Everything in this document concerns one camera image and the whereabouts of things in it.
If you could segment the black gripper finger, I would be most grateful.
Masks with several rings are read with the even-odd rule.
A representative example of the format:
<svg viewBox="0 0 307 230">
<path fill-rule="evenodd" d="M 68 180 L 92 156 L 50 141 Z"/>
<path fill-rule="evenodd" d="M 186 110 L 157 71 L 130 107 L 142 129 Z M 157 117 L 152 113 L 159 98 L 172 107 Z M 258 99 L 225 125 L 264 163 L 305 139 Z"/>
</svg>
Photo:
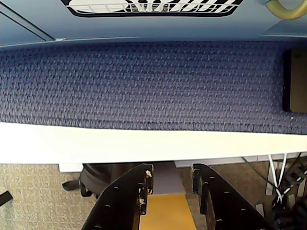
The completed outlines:
<svg viewBox="0 0 307 230">
<path fill-rule="evenodd" d="M 130 169 L 100 194 L 83 230 L 138 230 L 154 188 L 154 166 L 142 163 Z"/>
<path fill-rule="evenodd" d="M 195 163 L 192 190 L 198 195 L 200 213 L 208 230 L 273 230 L 270 224 L 214 169 Z"/>
</svg>

